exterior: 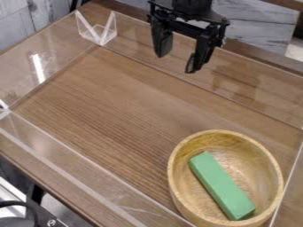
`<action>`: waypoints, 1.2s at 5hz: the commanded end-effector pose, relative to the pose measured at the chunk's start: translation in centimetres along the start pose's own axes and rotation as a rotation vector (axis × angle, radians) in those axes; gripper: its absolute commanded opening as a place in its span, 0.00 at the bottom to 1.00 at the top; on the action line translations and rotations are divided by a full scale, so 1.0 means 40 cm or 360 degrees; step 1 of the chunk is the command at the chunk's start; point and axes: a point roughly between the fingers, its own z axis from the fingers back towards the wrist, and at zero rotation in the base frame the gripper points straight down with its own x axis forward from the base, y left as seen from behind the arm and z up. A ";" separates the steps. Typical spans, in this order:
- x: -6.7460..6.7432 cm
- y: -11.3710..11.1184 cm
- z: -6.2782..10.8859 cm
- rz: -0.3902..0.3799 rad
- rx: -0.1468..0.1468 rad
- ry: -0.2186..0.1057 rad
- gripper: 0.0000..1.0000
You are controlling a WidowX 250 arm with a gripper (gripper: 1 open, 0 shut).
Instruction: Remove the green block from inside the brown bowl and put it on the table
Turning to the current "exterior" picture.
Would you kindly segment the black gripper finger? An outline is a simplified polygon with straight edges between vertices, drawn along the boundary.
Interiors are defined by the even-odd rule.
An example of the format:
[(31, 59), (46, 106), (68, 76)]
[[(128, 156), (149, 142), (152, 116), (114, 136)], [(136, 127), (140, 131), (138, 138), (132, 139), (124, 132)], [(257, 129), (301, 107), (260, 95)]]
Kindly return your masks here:
[(209, 61), (213, 49), (220, 47), (222, 41), (218, 37), (218, 27), (208, 26), (202, 33), (196, 37), (194, 51), (188, 58), (184, 72), (193, 74), (198, 71), (202, 65)]
[(168, 24), (157, 18), (150, 18), (150, 39), (154, 54), (164, 57), (172, 50), (172, 31)]

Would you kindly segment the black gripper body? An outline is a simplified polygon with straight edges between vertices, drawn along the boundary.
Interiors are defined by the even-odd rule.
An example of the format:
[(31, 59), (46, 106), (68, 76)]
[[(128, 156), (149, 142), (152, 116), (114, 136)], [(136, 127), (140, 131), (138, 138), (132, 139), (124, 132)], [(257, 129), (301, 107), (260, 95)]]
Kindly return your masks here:
[(172, 32), (196, 38), (208, 26), (218, 27), (218, 37), (229, 25), (225, 17), (212, 10), (213, 0), (148, 0), (152, 17), (164, 21)]

